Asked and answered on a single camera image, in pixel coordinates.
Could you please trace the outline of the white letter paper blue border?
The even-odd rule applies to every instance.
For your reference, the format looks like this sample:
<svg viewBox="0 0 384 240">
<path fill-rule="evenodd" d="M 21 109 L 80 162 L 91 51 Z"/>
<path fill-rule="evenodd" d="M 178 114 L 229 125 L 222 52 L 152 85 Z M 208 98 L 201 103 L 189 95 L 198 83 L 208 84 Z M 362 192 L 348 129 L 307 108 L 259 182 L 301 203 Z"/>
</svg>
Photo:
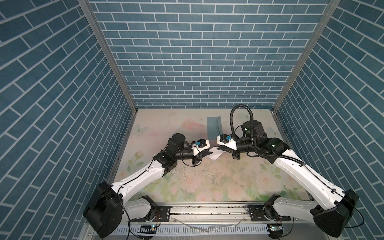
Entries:
<svg viewBox="0 0 384 240">
<path fill-rule="evenodd" d="M 208 157 L 215 161 L 217 160 L 222 154 L 226 153 L 225 151 L 223 150 L 219 150 L 218 147 L 212 147 L 209 152 L 211 152 L 211 154 L 208 155 Z"/>
</svg>

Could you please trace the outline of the teal envelope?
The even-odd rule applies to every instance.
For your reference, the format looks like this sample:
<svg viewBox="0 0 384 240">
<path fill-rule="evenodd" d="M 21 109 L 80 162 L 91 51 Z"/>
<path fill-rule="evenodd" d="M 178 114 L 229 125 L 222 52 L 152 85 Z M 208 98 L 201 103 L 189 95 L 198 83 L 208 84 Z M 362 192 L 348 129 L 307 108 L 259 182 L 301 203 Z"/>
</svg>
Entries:
<svg viewBox="0 0 384 240">
<path fill-rule="evenodd" d="M 217 141 L 217 137 L 223 133 L 222 119 L 218 117 L 207 117 L 207 136 L 210 141 Z"/>
</svg>

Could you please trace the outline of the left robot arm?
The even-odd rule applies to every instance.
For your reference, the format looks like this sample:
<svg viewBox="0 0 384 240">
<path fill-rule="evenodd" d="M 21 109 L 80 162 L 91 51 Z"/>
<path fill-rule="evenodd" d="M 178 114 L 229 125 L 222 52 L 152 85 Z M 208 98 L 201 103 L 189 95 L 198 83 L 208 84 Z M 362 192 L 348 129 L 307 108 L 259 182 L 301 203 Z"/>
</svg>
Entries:
<svg viewBox="0 0 384 240">
<path fill-rule="evenodd" d="M 131 198 L 150 183 L 171 172 L 178 161 L 191 160 L 193 167 L 198 166 L 203 157 L 212 154 L 210 148 L 208 140 L 199 139 L 188 145 L 183 134 L 173 134 L 165 148 L 149 164 L 118 182 L 100 183 L 93 191 L 83 216 L 102 239 L 124 221 L 152 220 L 158 216 L 158 205 L 148 196 L 136 201 Z"/>
</svg>

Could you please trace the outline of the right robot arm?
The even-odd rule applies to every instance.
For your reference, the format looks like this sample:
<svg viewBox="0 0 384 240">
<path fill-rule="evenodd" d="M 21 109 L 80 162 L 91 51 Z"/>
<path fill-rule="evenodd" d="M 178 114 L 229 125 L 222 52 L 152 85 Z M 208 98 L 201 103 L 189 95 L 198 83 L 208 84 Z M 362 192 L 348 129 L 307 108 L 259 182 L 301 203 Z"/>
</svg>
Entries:
<svg viewBox="0 0 384 240">
<path fill-rule="evenodd" d="M 311 196 L 311 201 L 289 200 L 282 195 L 272 195 L 265 203 L 265 217 L 274 221 L 293 217 L 314 223 L 325 234 L 338 238 L 354 214 L 359 196 L 353 190 L 343 190 L 311 167 L 281 139 L 268 138 L 258 121 L 247 121 L 241 126 L 244 134 L 222 134 L 217 137 L 219 150 L 239 159 L 241 153 L 255 152 L 261 158 L 286 172 Z"/>
</svg>

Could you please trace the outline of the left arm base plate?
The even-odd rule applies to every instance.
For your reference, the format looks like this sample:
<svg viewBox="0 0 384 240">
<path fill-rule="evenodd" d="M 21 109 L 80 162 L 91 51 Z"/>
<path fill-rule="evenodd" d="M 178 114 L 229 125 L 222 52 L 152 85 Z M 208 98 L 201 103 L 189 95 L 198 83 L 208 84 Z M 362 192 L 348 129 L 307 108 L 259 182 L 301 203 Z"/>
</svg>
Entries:
<svg viewBox="0 0 384 240">
<path fill-rule="evenodd" d="M 132 223 L 154 223 L 154 222 L 169 222 L 171 216 L 171 206 L 157 206 L 156 210 L 150 212 L 144 218 L 131 219 Z"/>
</svg>

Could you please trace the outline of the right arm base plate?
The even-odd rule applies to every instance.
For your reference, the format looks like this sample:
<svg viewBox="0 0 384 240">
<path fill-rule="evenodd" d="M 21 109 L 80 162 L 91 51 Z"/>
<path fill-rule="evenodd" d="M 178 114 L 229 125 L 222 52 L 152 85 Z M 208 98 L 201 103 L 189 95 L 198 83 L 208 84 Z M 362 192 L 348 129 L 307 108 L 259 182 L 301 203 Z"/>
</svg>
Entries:
<svg viewBox="0 0 384 240">
<path fill-rule="evenodd" d="M 264 205 L 247 205 L 246 211 L 249 213 L 252 222 L 258 221 L 291 221 L 292 218 L 288 216 L 278 216 L 266 211 Z"/>
</svg>

